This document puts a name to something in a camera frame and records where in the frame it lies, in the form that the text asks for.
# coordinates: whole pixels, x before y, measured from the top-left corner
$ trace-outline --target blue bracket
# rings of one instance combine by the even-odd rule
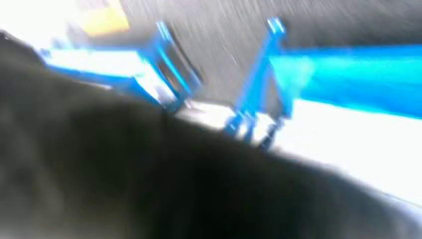
[[[246,124],[243,141],[251,142],[271,74],[282,113],[258,146],[263,150],[272,144],[283,119],[293,116],[297,98],[422,119],[422,45],[281,49],[284,26],[278,18],[269,19],[267,25],[269,36],[237,103],[236,115],[224,129],[228,134],[237,135]]]
[[[280,40],[285,36],[286,30],[278,18],[267,21],[269,35],[265,40],[264,47],[256,58],[256,63],[252,68],[243,90],[243,95],[236,105],[236,115],[228,122],[224,131],[235,136],[242,123],[247,124],[245,142],[250,143],[253,136],[253,128],[256,121],[256,113],[265,104],[265,91],[271,76],[271,65],[267,55],[278,49]]]
[[[115,59],[110,59],[109,62],[101,61],[106,69],[90,69],[77,64],[72,65],[72,60],[81,59],[80,55],[72,59],[72,54],[78,52],[86,53],[92,58],[87,59],[87,65],[95,64],[94,55]],[[157,23],[157,33],[147,44],[136,48],[70,46],[42,49],[38,53],[55,71],[76,76],[81,81],[111,86],[123,94],[141,97],[161,105],[168,111],[177,110],[184,100],[191,97],[202,85],[201,77],[182,54],[164,22]],[[57,63],[52,57],[57,53],[67,55],[68,59]],[[116,66],[116,61],[125,60],[124,56],[128,57],[127,62],[123,66]]]

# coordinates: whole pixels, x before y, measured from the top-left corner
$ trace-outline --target white surface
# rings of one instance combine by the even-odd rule
[[[422,205],[422,120],[298,100],[277,145]]]

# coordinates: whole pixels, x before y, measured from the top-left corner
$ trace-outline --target gray surface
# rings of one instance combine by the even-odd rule
[[[422,43],[422,0],[121,0],[131,32],[108,39],[136,44],[165,20],[203,72],[199,97],[233,103],[266,34],[280,15],[288,46]]]

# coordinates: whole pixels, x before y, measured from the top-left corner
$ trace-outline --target blue bar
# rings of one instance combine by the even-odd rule
[[[269,59],[288,110],[302,98],[422,119],[422,46],[296,49]]]

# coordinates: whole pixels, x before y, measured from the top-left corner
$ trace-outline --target black fabric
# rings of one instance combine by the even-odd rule
[[[421,238],[363,186],[23,59],[0,48],[2,237]]]

